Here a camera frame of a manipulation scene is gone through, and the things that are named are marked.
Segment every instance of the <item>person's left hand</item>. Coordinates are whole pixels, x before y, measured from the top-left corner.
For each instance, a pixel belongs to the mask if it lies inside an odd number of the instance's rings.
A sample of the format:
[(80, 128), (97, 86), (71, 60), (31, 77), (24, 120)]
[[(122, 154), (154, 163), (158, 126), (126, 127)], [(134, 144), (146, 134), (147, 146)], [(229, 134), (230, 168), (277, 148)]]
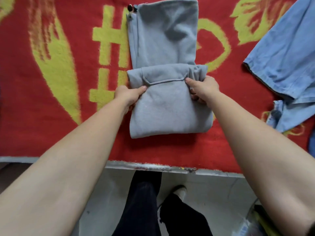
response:
[(121, 99), (126, 104), (126, 112), (138, 100), (139, 96), (146, 91), (146, 86), (141, 86), (137, 89), (128, 89), (126, 86), (121, 85), (116, 88), (114, 99)]

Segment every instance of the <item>red carpet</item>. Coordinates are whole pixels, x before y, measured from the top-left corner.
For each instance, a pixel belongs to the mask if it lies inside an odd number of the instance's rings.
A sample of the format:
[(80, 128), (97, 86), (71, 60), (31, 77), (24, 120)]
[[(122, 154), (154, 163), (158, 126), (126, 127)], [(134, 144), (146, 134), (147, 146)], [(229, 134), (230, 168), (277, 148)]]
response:
[[(0, 0), (0, 156), (40, 156), (112, 99), (131, 68), (126, 7), (154, 1)], [(199, 0), (196, 63), (262, 119), (275, 96), (241, 63), (294, 1)], [(217, 120), (206, 134), (131, 139), (129, 119), (111, 160), (240, 172)], [(285, 135), (306, 148), (312, 128)]]

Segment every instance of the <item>person's left arm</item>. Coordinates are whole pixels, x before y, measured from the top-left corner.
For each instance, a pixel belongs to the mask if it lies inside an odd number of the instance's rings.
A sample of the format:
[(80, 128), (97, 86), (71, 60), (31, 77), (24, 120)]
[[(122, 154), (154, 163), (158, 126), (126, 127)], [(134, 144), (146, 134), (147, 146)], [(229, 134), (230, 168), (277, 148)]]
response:
[(124, 114), (145, 90), (118, 87), (113, 101), (46, 151), (0, 195), (1, 235), (71, 234)]

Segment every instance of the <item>black pants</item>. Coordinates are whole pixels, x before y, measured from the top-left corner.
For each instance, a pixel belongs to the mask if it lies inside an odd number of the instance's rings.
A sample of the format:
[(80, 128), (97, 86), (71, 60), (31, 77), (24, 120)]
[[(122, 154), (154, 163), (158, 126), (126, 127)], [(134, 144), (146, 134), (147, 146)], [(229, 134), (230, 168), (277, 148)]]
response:
[[(161, 172), (136, 171), (130, 185), (121, 219), (112, 236), (160, 236), (157, 221), (157, 195), (161, 185)], [(163, 202), (160, 218), (170, 236), (210, 235), (206, 218), (183, 203), (175, 194)]]

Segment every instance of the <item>person's right arm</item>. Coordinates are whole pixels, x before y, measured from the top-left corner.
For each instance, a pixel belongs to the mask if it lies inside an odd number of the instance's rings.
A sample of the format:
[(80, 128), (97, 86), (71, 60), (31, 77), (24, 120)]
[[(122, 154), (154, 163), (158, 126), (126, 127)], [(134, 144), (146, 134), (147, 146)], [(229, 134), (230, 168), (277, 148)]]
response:
[(186, 79), (213, 110), (244, 176), (284, 235), (305, 236), (315, 221), (315, 159), (219, 91)]

